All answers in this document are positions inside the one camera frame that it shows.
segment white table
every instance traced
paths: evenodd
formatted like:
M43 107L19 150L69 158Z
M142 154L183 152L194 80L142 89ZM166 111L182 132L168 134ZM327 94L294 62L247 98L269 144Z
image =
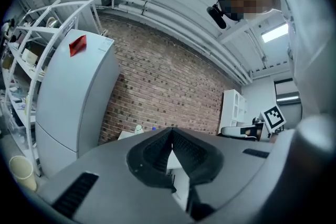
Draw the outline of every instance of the white table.
M127 132L127 131L122 131L118 140L124 139L124 138L127 138L127 137L131 137L131 136L134 136L134 135L135 135L134 133ZM182 166L181 166L179 160L176 158L174 152L172 151L169 155L169 158L168 158L167 169L178 169L178 168L182 168Z

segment white refrigerator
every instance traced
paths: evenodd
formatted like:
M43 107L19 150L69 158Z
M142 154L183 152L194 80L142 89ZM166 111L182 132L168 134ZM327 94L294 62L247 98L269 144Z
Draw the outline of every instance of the white refrigerator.
M86 49L70 57L69 44L82 35ZM62 40L47 67L36 109L37 150L48 178L98 145L119 73L112 39L72 29Z

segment plastic container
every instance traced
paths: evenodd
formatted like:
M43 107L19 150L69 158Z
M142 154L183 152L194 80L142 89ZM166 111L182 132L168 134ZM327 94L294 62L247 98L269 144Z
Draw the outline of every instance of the plastic container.
M36 191L37 184L34 177L34 169L30 161L24 156L14 156L9 160L9 169L15 180Z

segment fluorescent light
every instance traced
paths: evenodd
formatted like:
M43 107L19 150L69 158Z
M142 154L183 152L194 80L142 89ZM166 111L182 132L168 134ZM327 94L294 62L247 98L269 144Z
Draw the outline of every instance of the fluorescent light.
M290 100L296 100L296 99L299 99L299 97L298 97L298 96L285 97L285 98L277 99L277 102L281 102L281 101L290 101Z
M279 26L278 28L270 31L270 32L267 32L265 34L262 35L262 39L264 40L264 42L269 42L277 37L281 37L285 34L288 33L288 24L284 24L284 25L281 25Z

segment white bucket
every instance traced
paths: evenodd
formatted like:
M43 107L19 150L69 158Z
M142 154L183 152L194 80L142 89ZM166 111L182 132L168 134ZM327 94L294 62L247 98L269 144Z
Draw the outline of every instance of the white bucket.
M24 156L14 156L9 160L9 169L17 182L36 191L37 185L34 169L30 161Z

